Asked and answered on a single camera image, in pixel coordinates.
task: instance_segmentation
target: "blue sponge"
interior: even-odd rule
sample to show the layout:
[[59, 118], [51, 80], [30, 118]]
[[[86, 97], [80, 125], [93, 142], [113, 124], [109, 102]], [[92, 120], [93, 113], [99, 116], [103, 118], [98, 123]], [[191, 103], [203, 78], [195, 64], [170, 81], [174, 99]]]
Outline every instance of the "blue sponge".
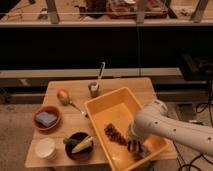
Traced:
[[57, 117], [53, 114], [47, 112], [41, 112], [36, 116], [36, 121], [44, 125], [45, 127], [50, 127], [57, 120]]

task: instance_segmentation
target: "dark bowl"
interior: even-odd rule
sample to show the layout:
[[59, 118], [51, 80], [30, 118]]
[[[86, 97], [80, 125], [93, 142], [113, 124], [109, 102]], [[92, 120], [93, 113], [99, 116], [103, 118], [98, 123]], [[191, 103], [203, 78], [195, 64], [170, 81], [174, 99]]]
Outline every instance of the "dark bowl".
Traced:
[[[88, 136], [88, 134], [85, 132], [77, 132], [77, 133], [73, 134], [70, 138], [82, 141], [87, 136]], [[89, 157], [91, 155], [91, 152], [93, 150], [93, 141], [92, 141], [92, 146], [87, 147], [84, 150], [82, 150], [78, 153], [75, 153], [75, 154], [72, 153], [72, 149], [74, 147], [75, 147], [75, 145], [65, 145], [65, 151], [66, 151], [67, 156], [72, 160], [84, 161], [84, 160], [89, 159]]]

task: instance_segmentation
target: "metal rod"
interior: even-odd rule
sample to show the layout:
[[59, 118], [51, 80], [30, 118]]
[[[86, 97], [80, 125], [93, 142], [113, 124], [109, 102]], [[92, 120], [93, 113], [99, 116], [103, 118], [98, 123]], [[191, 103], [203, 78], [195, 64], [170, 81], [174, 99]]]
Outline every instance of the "metal rod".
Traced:
[[193, 15], [191, 16], [191, 20], [193, 20], [195, 23], [201, 22], [208, 2], [209, 2], [209, 0], [199, 0], [197, 7], [196, 7]]
[[169, 8], [171, 5], [172, 0], [161, 0], [165, 5]]
[[55, 0], [46, 0], [47, 3], [47, 11], [50, 16], [50, 21], [52, 24], [58, 24], [60, 19], [58, 16], [57, 8], [55, 5]]
[[144, 22], [146, 4], [147, 4], [147, 0], [139, 0], [138, 2], [138, 9], [136, 13], [137, 24], [142, 24]]

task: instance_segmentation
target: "utensil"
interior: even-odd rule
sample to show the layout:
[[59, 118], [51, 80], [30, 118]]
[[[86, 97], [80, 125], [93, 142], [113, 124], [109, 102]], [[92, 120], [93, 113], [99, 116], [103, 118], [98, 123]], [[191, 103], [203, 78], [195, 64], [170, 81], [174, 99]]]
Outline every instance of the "utensil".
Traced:
[[98, 74], [98, 80], [96, 82], [96, 85], [92, 85], [91, 90], [95, 91], [95, 90], [98, 89], [99, 83], [100, 83], [102, 76], [103, 76], [104, 69], [105, 69], [105, 62], [102, 62], [101, 69], [100, 69], [99, 74]]
[[87, 116], [87, 112], [81, 110], [76, 104], [72, 101], [72, 99], [69, 96], [69, 93], [67, 90], [61, 89], [57, 93], [57, 98], [61, 102], [62, 105], [67, 106], [71, 105], [75, 109], [77, 109], [83, 116]]

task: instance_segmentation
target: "box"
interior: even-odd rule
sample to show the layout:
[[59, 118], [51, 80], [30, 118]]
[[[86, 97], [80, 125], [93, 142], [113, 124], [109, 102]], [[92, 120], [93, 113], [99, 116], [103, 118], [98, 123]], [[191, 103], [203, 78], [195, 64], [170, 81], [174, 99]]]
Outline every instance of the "box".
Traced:
[[126, 146], [111, 142], [105, 135], [104, 128], [107, 124], [112, 123], [126, 137], [128, 125], [142, 109], [139, 101], [128, 87], [122, 87], [87, 101], [85, 107], [109, 164], [114, 171], [134, 169], [151, 160], [168, 147], [166, 139], [150, 135], [144, 142], [150, 153], [145, 158], [136, 161]]

